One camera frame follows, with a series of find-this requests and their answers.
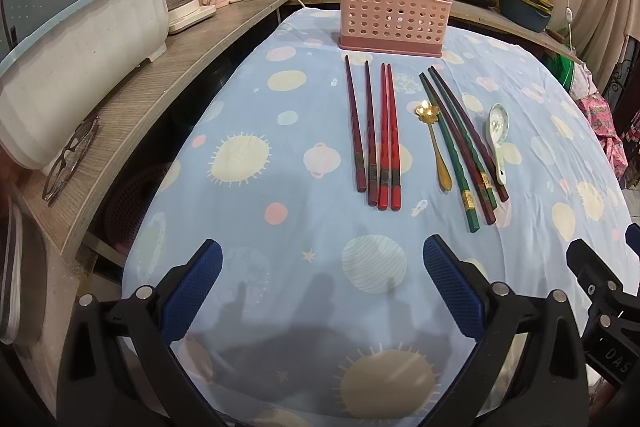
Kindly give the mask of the eyeglasses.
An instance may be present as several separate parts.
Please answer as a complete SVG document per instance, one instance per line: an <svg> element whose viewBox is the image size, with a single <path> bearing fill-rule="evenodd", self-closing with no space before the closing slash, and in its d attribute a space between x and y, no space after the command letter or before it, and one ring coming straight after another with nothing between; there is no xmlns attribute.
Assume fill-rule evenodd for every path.
<svg viewBox="0 0 640 427"><path fill-rule="evenodd" d="M99 130L99 116L86 118L74 131L63 146L58 157L52 162L44 182L42 199L51 206L62 193L70 178L74 175L80 162L86 156Z"/></svg>

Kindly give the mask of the maroon chopstick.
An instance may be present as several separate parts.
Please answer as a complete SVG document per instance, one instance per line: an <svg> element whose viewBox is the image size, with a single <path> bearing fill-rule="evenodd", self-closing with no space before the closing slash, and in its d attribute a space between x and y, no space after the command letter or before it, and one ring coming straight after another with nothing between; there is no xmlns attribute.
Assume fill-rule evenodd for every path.
<svg viewBox="0 0 640 427"><path fill-rule="evenodd" d="M469 151L466 149L463 143L463 140L461 138L461 135L456 125L454 124L454 120L452 119L452 117L451 117L451 121L452 121L452 125L454 126L454 130L452 130L451 133L452 133L452 136L454 137L454 144L456 144L457 151L460 157L462 167L464 169L466 179L469 182L469 187L471 188L471 186L474 186L475 193L478 196L478 201L480 202L480 209L482 210L486 223L488 225L493 225L496 222L494 210L491 209L489 202L487 202L487 199L480 191L482 187L480 186L480 181L478 181L477 174L474 170L474 164L469 155Z"/></svg>
<svg viewBox="0 0 640 427"><path fill-rule="evenodd" d="M498 180L495 161L490 156L489 150L485 145L485 143L483 142L482 138L480 137L480 134L476 131L474 124L472 124L471 118L465 112L465 109L463 108L462 104L460 103L458 98L454 95L454 92L452 92L451 89L448 87L448 84L446 83L445 79L442 78L442 75L439 74L438 70L435 70L435 79L436 79L436 82L438 83L438 87L444 90L444 92L449 98L449 101L456 108L454 111L463 121L465 130L468 132L470 139L474 143L475 150L477 151L477 153L480 154L480 156L482 156L484 164L488 169L488 176L491 177L492 186L495 187L495 189L497 190L497 194L501 202L507 202L509 200L509 194L506 191L506 188L504 187L504 185L501 184Z"/></svg>

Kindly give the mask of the white green ceramic spoon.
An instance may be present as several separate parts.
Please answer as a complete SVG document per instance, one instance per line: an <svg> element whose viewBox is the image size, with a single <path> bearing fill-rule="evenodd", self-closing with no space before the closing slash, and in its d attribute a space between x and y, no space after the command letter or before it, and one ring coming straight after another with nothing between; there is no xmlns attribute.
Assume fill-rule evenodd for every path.
<svg viewBox="0 0 640 427"><path fill-rule="evenodd" d="M506 186L506 170L504 170L502 144L508 136L509 124L509 114L506 108L499 103L491 106L487 119L487 133L495 156L495 170L498 183L502 186Z"/></svg>

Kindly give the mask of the stacked blue yellow bowls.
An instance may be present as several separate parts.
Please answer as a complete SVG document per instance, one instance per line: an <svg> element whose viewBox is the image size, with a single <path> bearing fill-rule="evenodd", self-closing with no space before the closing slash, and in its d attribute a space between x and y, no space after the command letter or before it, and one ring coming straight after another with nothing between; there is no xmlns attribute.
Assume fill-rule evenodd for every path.
<svg viewBox="0 0 640 427"><path fill-rule="evenodd" d="M528 30L541 32L548 26L554 5L548 0L499 0L500 13Z"/></svg>

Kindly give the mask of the green chopstick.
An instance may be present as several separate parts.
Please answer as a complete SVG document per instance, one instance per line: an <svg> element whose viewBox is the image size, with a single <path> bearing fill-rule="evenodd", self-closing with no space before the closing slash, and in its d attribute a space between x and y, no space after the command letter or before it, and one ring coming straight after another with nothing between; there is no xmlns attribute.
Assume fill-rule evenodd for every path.
<svg viewBox="0 0 640 427"><path fill-rule="evenodd" d="M480 220L478 220L477 212L475 209L475 202L469 187L469 182L466 179L464 169L462 167L460 157L457 151L456 144L454 144L454 137L451 131L454 130L451 117L448 109L442 103L435 88L432 86L431 81L427 79L424 72L420 74L420 80L423 84L428 99L431 102L433 108L438 109L438 123L442 137L444 138L446 149L451 161L451 166L454 168L454 177L456 178L457 186L461 195L463 208L465 211L466 220L471 233L475 233L480 229Z"/></svg>
<svg viewBox="0 0 640 427"><path fill-rule="evenodd" d="M454 123L456 124L457 129L461 134L461 138L466 149L469 151L469 155L474 164L474 170L477 174L478 181L480 181L480 186L482 187L480 191L487 199L487 202L489 202L491 209L496 210L498 205L495 198L494 190L492 189L491 182L489 181L487 176L487 172L482 161L480 160L480 156L478 156L477 154L475 145L469 135L468 127L465 126L462 115L460 114L460 110L457 109L456 104L454 104L456 100L446 86L446 83L442 79L442 76L434 66L430 67L430 75L435 80L439 91L442 92L442 96L444 97L444 101L447 104L449 113L451 114L452 119L454 120Z"/></svg>

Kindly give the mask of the white teal dish rack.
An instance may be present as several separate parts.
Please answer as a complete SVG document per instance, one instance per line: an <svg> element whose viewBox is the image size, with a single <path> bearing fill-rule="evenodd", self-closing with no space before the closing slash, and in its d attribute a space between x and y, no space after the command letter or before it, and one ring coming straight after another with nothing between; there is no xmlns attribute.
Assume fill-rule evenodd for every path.
<svg viewBox="0 0 640 427"><path fill-rule="evenodd" d="M1 145L50 165L134 68L166 50L166 0L2 0Z"/></svg>

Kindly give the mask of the blue planet-print tablecloth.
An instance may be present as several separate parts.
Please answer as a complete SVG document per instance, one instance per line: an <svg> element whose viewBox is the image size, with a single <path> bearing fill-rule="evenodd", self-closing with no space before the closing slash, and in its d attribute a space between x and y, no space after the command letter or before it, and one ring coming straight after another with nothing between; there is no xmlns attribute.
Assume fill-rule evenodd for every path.
<svg viewBox="0 0 640 427"><path fill-rule="evenodd" d="M381 64L392 65L401 208L368 205L364 63L352 66L367 191L356 187L345 62L326 64L335 11L301 9L239 66L195 125L145 215L122 289L155 284L205 239L224 252L180 362L219 412L259 426L413 426L472 349L422 261L438 234L490 281L522 295L589 299L567 268L586 241L639 285L629 211L588 120L520 46L450 28L439 58L370 62L380 179ZM303 44L324 46L303 55ZM493 225L471 233L457 191L437 182L431 135L414 113L434 66L475 128L509 114L506 189ZM390 120L388 120L390 154Z"/></svg>

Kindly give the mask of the wooden counter shelf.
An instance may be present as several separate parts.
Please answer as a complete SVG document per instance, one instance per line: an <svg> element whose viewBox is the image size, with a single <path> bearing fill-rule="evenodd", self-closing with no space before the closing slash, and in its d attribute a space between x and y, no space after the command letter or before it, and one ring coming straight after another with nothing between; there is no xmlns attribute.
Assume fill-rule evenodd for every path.
<svg viewBox="0 0 640 427"><path fill-rule="evenodd" d="M79 164L75 176L64 188L58 202L52 206L41 197L46 176L34 171L28 179L22 180L15 189L15 202L20 204L21 212L27 223L32 226L28 235L38 237L37 246L43 252L45 262L52 261L67 265L67 270L78 270L78 261L74 261L80 243L85 237L93 216L98 211L110 187L127 164L137 147L154 127L154 124L178 100L192 82L203 75L205 69L221 57L229 58L227 52L232 46L242 43L246 35L257 37L259 25L269 17L280 17L281 6L286 0L246 0L228 5L217 12L212 20L201 23L195 29L189 29L175 37L168 37L167 51L154 63L145 62L122 80L110 93L107 93L94 116L100 125L93 145ZM498 15L463 3L454 2L454 20L477 25L482 31L491 30L510 37L518 37L529 44L536 44L547 51L563 52L565 56L577 62L567 49L547 34L534 35L531 31L516 31L513 24L506 28L497 23ZM375 58L375 53L341 50L337 46L337 32L330 35L326 45L306 46L303 55L322 46L331 50L332 55L324 60L333 65L344 56L352 66L363 65L365 58Z"/></svg>

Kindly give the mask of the dark red chopstick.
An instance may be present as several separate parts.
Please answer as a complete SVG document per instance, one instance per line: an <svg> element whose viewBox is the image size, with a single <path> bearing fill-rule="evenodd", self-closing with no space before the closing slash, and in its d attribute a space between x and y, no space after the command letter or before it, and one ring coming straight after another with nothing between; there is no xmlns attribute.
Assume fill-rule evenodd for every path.
<svg viewBox="0 0 640 427"><path fill-rule="evenodd" d="M347 88L349 97L350 127L352 127L352 147L354 148L354 166L356 187L359 193L367 191L366 168L364 168L363 149L359 128L359 118L357 101L355 95L354 82L352 81L352 69L350 68L349 56L344 58L347 78Z"/></svg>
<svg viewBox="0 0 640 427"><path fill-rule="evenodd" d="M371 86L370 62L364 62L364 75L366 75L366 97L367 97L367 175L368 175L368 205L376 207L378 205L378 165L376 165L375 147L375 119Z"/></svg>

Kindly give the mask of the gold flower spoon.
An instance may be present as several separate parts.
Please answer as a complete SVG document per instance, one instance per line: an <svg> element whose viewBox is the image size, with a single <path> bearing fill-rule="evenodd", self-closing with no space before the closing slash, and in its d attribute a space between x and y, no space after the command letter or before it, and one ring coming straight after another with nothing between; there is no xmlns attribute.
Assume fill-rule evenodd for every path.
<svg viewBox="0 0 640 427"><path fill-rule="evenodd" d="M435 134L435 124L438 123L439 109L431 102L424 100L416 106L414 113L418 116L420 121L423 122L423 124L427 124L434 150L438 184L443 192L449 192L452 189L452 180L444 158L442 158L442 153L440 153Z"/></svg>

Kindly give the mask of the bright red chopstick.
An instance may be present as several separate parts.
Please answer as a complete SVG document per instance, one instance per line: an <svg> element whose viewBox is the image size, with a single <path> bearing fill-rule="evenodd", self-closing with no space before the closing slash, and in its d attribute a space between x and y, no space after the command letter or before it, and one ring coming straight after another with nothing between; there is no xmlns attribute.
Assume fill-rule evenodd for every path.
<svg viewBox="0 0 640 427"><path fill-rule="evenodd" d="M400 144L392 65L386 65L388 119L390 120L390 208L401 208Z"/></svg>
<svg viewBox="0 0 640 427"><path fill-rule="evenodd" d="M378 209L388 208L388 186L390 185L390 167L388 167L388 96L386 64L381 64L381 146L380 179L378 179Z"/></svg>

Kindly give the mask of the pink floral cloth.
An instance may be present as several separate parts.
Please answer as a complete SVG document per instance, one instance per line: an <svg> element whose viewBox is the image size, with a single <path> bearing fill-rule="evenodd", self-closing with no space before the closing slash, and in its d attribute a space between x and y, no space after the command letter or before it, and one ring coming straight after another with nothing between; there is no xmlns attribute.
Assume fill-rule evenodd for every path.
<svg viewBox="0 0 640 427"><path fill-rule="evenodd" d="M588 120L620 185L623 188L638 188L639 113L631 118L627 129L618 134L611 107L600 93L582 98L577 105Z"/></svg>

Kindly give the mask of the pink perforated utensil holder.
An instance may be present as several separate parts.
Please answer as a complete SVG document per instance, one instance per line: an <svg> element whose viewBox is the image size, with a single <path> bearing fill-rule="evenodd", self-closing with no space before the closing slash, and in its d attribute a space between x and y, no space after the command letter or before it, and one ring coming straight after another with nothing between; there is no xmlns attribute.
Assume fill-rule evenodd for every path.
<svg viewBox="0 0 640 427"><path fill-rule="evenodd" d="M450 0L341 0L344 50L440 57Z"/></svg>

